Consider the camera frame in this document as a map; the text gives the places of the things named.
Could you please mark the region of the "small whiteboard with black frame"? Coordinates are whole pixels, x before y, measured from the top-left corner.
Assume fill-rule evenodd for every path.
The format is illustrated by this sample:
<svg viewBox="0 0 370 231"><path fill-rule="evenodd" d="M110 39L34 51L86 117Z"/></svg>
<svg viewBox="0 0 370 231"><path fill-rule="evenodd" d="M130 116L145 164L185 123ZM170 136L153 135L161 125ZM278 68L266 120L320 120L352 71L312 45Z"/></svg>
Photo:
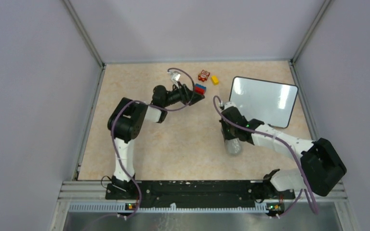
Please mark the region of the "small whiteboard with black frame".
<svg viewBox="0 0 370 231"><path fill-rule="evenodd" d="M229 100L248 120L258 119L277 128L287 128L298 95L298 87L268 80L236 76Z"/></svg>

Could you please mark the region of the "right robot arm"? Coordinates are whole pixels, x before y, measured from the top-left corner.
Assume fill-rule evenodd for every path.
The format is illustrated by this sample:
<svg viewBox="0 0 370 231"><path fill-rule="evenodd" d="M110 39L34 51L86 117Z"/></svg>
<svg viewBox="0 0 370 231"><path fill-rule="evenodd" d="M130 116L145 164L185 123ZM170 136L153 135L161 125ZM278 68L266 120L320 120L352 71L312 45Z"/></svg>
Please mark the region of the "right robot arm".
<svg viewBox="0 0 370 231"><path fill-rule="evenodd" d="M304 189L327 196L347 173L332 143L297 138L276 130L261 120L248 121L235 106L220 112L225 134L254 146L265 147L291 158L297 169L274 170L263 185L264 194L277 198L282 191Z"/></svg>

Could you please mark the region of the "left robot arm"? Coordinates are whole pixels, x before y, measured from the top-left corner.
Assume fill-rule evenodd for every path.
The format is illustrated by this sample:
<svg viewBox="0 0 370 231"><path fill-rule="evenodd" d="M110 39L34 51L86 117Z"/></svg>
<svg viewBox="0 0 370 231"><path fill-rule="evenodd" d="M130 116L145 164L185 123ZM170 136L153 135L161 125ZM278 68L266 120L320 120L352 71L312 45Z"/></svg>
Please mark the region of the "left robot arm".
<svg viewBox="0 0 370 231"><path fill-rule="evenodd" d="M116 152L115 171L108 184L108 198L119 194L129 199L139 193L134 182L133 148L143 122L162 123L169 112L168 106L176 103L191 106L203 100L205 92L206 87L200 84L188 88L185 84L177 83L172 90L167 90L163 85L154 87L150 105L126 97L120 100L107 122Z"/></svg>

